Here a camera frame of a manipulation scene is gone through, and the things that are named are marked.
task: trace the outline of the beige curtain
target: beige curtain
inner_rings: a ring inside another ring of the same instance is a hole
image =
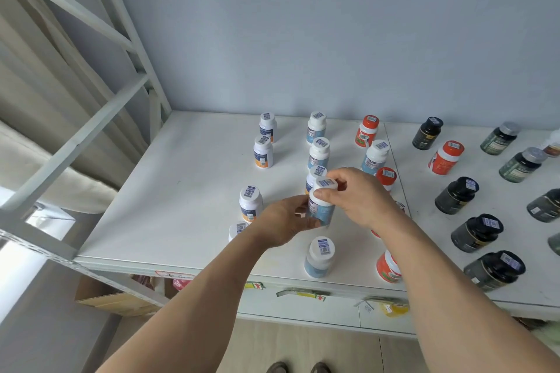
[[[17,190],[113,95],[44,0],[0,0],[0,186]],[[44,200],[104,211],[146,148],[122,110],[73,163],[81,174],[59,178]]]

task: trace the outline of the silver bottle cap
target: silver bottle cap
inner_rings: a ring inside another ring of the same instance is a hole
[[[535,164],[542,164],[548,158],[548,155],[537,147],[528,147],[523,151],[522,155],[530,163]]]
[[[521,126],[513,121],[506,121],[500,126],[500,131],[508,136],[517,136],[521,130]]]

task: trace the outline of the wooden floor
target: wooden floor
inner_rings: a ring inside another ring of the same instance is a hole
[[[145,319],[124,318],[108,355]],[[324,361],[332,373],[428,373],[417,341],[331,328],[237,320],[218,373],[265,373],[285,361],[290,373],[309,373]]]

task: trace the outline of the cardboard box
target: cardboard box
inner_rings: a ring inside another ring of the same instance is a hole
[[[165,296],[171,299],[176,294],[177,291],[173,288],[172,280],[165,279]],[[153,314],[160,309],[157,305],[121,292],[87,276],[82,276],[80,279],[74,299],[79,304],[89,305],[123,317]]]

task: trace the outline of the left hand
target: left hand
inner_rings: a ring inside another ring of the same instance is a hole
[[[318,219],[296,214],[307,211],[308,199],[307,195],[297,195],[270,204],[247,230],[254,230],[268,248],[288,243],[300,231],[321,225]]]

